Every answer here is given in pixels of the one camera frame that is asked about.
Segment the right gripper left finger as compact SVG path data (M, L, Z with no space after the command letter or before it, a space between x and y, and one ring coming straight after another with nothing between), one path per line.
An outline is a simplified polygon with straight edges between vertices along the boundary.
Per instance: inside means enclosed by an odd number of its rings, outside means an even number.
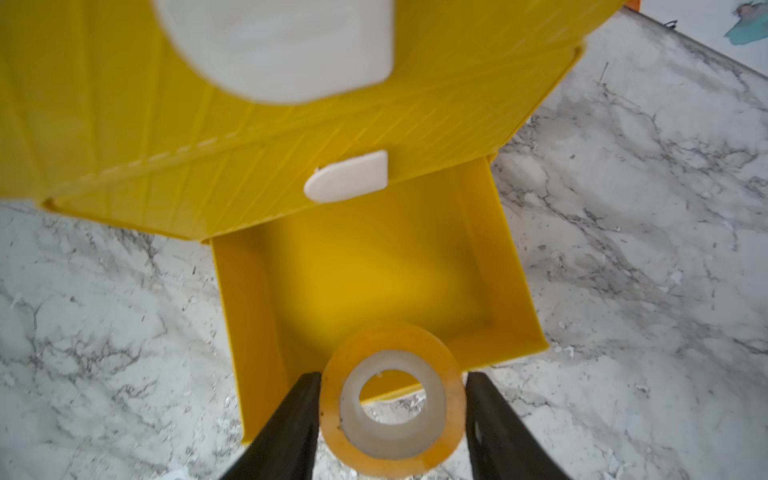
M299 377L224 480L310 479L320 428L321 374Z

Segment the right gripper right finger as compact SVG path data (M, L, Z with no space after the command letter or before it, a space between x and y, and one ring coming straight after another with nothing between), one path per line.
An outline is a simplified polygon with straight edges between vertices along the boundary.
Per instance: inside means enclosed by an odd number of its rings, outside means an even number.
M465 433L475 479L568 480L491 379L467 375Z

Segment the orange tape roll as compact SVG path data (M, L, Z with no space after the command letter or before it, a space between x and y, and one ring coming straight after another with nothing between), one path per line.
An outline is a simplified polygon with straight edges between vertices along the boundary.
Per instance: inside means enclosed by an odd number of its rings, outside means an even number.
M425 391L414 418L385 424L370 418L361 393L386 371L411 375ZM438 466L465 433L467 400L462 374L450 350L413 325L383 325L362 331L341 346L322 373L320 430L345 465L368 476L404 478Z

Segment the yellow top drawer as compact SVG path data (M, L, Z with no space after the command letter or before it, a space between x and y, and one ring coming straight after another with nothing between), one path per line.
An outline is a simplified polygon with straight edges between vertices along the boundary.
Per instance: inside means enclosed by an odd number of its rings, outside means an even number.
M64 201L221 157L277 185L375 150L394 179L496 149L616 1L398 1L384 82L296 106L198 73L146 1L1 5L1 194Z

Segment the yellow drawer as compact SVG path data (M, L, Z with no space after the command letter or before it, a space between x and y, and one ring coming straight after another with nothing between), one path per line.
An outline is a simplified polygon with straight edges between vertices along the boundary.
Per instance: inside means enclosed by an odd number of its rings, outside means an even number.
M375 150L394 179L496 149L616 1L398 1L384 82L296 106L198 73L146 1L1 5L1 194L64 201L221 157L277 185Z
M584 50L576 43L387 106L50 199L44 206L187 240L242 230L311 208L307 180L359 156L385 152L388 182L398 184L495 154Z
M485 158L210 245L245 442L376 325L429 331L465 371L548 346Z

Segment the yellow bottom drawer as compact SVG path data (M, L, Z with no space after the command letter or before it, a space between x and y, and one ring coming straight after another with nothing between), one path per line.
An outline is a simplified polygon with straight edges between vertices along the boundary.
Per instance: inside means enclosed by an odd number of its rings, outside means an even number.
M210 245L245 442L376 325L429 331L465 371L548 346L485 158Z

